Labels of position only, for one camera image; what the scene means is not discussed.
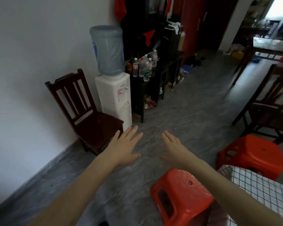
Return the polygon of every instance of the red cloth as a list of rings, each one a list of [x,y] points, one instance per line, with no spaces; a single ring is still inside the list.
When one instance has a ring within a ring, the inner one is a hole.
[[[121,20],[127,14],[125,0],[115,0],[114,14],[117,17],[118,21],[121,22]]]
[[[164,16],[168,14],[171,10],[171,3],[172,0],[167,1],[166,5],[166,12],[164,13]],[[119,22],[125,17],[127,14],[126,6],[125,6],[125,0],[115,0],[115,6],[114,6],[114,14]]]
[[[151,45],[151,41],[150,40],[153,37],[154,33],[155,33],[155,30],[143,33],[143,35],[146,37],[146,45],[147,45],[147,47],[149,47]]]

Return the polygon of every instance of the marble floor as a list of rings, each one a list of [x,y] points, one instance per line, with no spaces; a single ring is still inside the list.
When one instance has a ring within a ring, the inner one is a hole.
[[[135,152],[142,154],[133,165],[111,174],[87,207],[78,225],[162,226],[160,212],[150,197],[150,187],[169,166],[158,155],[164,151],[161,133],[168,130],[195,155],[214,165],[216,153],[237,139],[244,130],[242,121],[231,122],[250,99],[273,62],[250,64],[230,88],[238,61],[206,52],[203,66],[160,100],[158,107],[145,112],[144,123],[134,117],[143,138]],[[66,188],[94,159],[77,145],[8,208],[0,211],[0,225],[26,225]],[[283,175],[279,182],[283,184]]]

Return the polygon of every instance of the water jug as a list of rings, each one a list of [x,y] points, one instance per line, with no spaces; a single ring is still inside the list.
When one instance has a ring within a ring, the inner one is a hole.
[[[98,25],[89,30],[97,67],[106,76],[116,76],[125,71],[122,29],[113,25]]]

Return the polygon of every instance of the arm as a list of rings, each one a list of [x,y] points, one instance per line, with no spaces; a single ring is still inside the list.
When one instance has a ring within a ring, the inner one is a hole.
[[[161,159],[194,175],[238,225],[283,225],[283,218],[254,199],[183,146],[167,131],[162,134],[167,153]]]
[[[129,127],[119,139],[117,131],[108,147],[29,226],[76,225],[98,188],[113,169],[119,165],[132,163],[141,156],[132,155],[134,146],[142,137],[140,133],[130,140],[137,128],[135,126],[131,130]]]

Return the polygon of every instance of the wooden chair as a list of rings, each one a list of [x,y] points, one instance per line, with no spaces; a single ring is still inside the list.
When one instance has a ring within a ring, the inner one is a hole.
[[[266,89],[268,82],[273,79],[275,80],[272,83],[272,86],[267,89],[267,93],[265,94],[266,91],[263,90]],[[243,118],[245,131],[241,134],[242,137],[250,133],[256,133],[275,138],[274,143],[276,144],[282,143],[283,103],[277,103],[281,97],[283,101],[283,67],[277,67],[276,64],[273,64],[254,95],[235,118],[232,125],[235,125],[241,118]],[[245,117],[247,111],[251,118],[250,124],[247,123]],[[274,129],[278,136],[259,132],[258,130],[263,127]]]
[[[79,80],[83,83],[90,106],[88,106],[79,86]],[[70,73],[56,79],[53,84],[46,82],[45,85],[60,106],[85,151],[90,150],[95,155],[98,155],[117,130],[123,132],[122,124],[124,122],[122,120],[97,111],[82,69],[78,69],[76,74]],[[75,115],[74,117],[70,116],[59,97],[57,93],[59,90],[64,94]]]

